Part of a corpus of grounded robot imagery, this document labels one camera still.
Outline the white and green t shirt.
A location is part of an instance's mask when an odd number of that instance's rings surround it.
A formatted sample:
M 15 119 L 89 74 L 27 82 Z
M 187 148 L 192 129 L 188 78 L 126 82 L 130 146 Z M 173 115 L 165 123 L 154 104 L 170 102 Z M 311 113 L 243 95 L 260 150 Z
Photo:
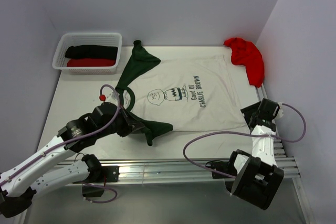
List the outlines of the white and green t shirt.
M 224 55 L 162 60 L 136 40 L 116 90 L 149 145 L 171 131 L 248 129 Z

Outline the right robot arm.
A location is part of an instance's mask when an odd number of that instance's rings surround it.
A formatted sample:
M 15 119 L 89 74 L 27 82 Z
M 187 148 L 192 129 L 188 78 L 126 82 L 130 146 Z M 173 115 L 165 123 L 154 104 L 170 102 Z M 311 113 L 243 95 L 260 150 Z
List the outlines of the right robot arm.
M 280 105 L 268 99 L 242 109 L 252 135 L 252 152 L 236 150 L 227 164 L 228 173 L 236 178 L 225 184 L 226 189 L 262 210 L 270 206 L 284 177 L 274 156 L 276 125 L 272 121 L 279 111 Z

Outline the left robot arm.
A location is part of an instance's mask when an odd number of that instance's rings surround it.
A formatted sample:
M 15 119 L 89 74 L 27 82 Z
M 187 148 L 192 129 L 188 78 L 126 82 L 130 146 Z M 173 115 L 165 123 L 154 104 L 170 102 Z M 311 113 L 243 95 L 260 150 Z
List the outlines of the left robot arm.
M 17 216 L 33 200 L 72 183 L 101 181 L 103 168 L 93 154 L 85 154 L 71 165 L 52 171 L 60 162 L 80 154 L 111 134 L 128 136 L 144 128 L 124 108 L 104 102 L 78 119 L 69 121 L 49 143 L 16 167 L 1 173 L 1 215 Z

